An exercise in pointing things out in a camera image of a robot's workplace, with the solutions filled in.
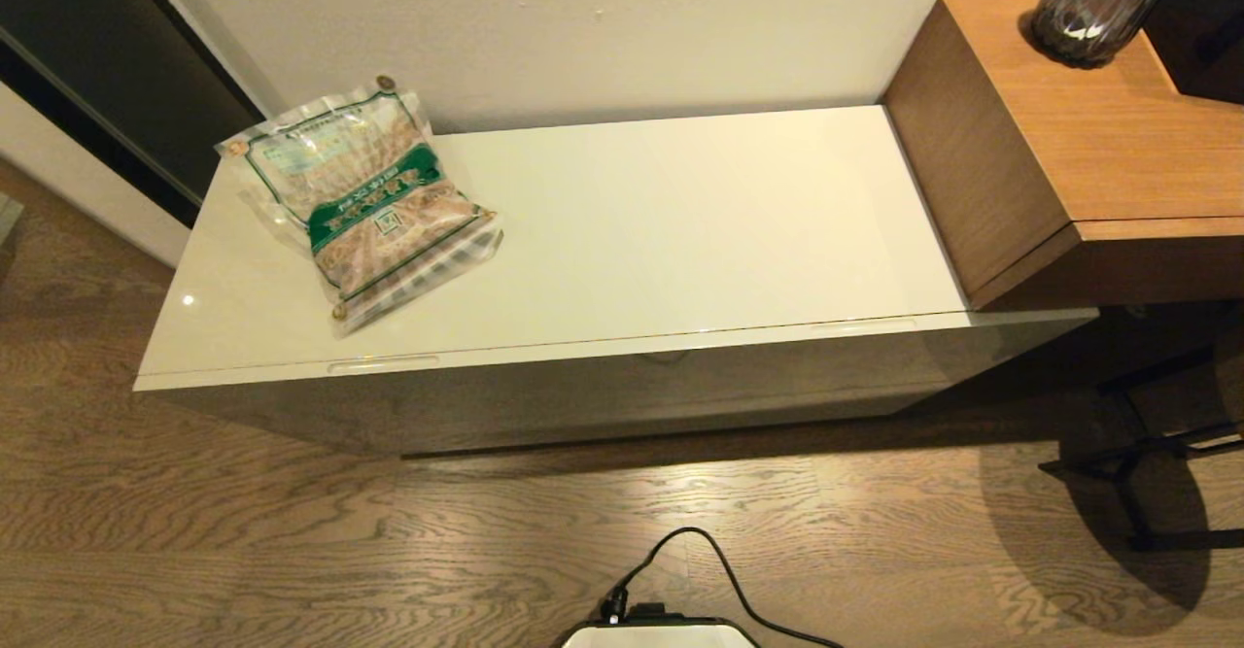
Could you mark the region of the clear bag green band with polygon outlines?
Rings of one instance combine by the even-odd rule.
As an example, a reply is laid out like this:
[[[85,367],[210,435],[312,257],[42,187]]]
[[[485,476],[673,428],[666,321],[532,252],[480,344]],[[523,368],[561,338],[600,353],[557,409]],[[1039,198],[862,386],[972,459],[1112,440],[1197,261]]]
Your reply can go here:
[[[479,267],[503,244],[498,213],[447,173],[415,91],[386,73],[226,136],[215,152],[249,170],[258,205],[299,238],[338,337]]]

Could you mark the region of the beige glossy cabinet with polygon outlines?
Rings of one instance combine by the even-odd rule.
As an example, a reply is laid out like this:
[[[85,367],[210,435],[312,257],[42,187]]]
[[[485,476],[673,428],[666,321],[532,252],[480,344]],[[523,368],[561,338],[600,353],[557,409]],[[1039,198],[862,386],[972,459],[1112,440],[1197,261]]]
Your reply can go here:
[[[138,392],[962,328],[884,109],[438,136],[494,257],[336,335],[309,257],[223,164]]]

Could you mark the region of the brown wooden desk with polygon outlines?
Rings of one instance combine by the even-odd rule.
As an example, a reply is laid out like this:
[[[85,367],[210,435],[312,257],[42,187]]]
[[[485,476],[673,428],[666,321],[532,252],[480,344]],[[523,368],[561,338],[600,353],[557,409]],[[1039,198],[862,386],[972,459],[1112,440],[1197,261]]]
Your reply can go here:
[[[1037,51],[1037,0],[937,0],[883,104],[969,306],[1244,299],[1244,104],[1181,95],[1140,36]]]

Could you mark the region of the dark ribbed glass vase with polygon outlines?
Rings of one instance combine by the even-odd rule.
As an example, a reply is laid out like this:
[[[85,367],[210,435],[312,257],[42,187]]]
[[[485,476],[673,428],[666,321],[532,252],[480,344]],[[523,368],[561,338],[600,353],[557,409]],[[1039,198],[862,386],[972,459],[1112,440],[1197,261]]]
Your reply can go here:
[[[1158,0],[1039,0],[1029,19],[1035,47],[1057,62],[1096,68],[1140,32]]]

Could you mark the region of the dark wardrobe panel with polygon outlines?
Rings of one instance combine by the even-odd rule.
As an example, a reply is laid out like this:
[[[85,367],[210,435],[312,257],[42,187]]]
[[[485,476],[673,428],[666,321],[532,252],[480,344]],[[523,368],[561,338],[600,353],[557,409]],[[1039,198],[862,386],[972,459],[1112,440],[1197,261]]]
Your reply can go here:
[[[169,0],[0,0],[0,83],[183,228],[262,117]]]

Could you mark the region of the black box on desk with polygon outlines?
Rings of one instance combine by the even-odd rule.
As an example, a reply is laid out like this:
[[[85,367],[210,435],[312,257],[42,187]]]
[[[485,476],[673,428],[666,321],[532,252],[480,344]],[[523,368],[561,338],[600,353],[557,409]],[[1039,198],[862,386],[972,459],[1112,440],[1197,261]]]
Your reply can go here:
[[[1144,34],[1181,93],[1244,104],[1244,0],[1159,0]]]

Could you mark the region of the black metal chair frame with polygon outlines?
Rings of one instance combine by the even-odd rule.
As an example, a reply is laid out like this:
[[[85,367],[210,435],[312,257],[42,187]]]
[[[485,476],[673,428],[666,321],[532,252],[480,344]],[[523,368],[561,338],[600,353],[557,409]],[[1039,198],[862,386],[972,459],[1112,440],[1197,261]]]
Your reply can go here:
[[[1218,393],[1225,408],[1225,420],[1157,434],[1141,414],[1132,391],[1154,384],[1200,364],[1213,364]],[[1130,522],[1128,545],[1136,552],[1181,552],[1215,548],[1244,548],[1244,529],[1199,529],[1198,531],[1157,531],[1151,525],[1138,493],[1132,484],[1142,461],[1154,456],[1191,461],[1234,451],[1244,451],[1244,302],[1227,310],[1214,341],[1189,352],[1161,359],[1102,382],[1096,388],[1105,405],[1125,417],[1137,437],[1125,447],[1091,454],[1065,456],[1040,463],[1039,469],[1052,478],[1072,474],[1107,483]]]

